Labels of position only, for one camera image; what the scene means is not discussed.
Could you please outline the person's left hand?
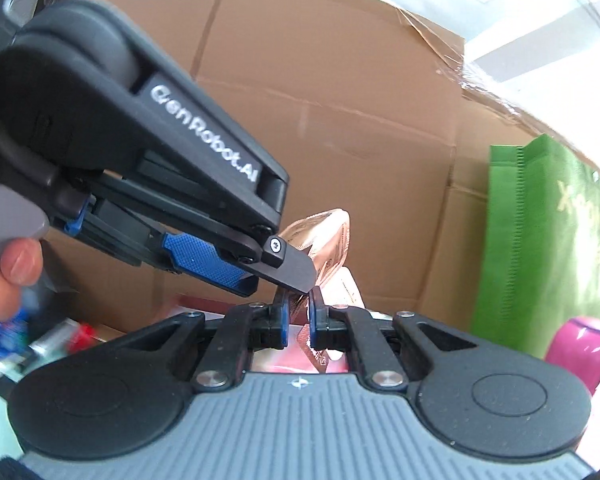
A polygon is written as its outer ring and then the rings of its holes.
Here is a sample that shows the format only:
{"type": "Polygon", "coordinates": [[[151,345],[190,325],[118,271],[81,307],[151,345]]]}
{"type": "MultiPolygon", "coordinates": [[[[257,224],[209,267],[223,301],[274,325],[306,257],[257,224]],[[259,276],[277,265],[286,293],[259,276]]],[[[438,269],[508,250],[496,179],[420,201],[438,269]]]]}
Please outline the person's left hand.
{"type": "Polygon", "coordinates": [[[34,285],[43,270],[41,243],[30,238],[13,240],[0,259],[0,322],[20,308],[21,289],[34,285]]]}

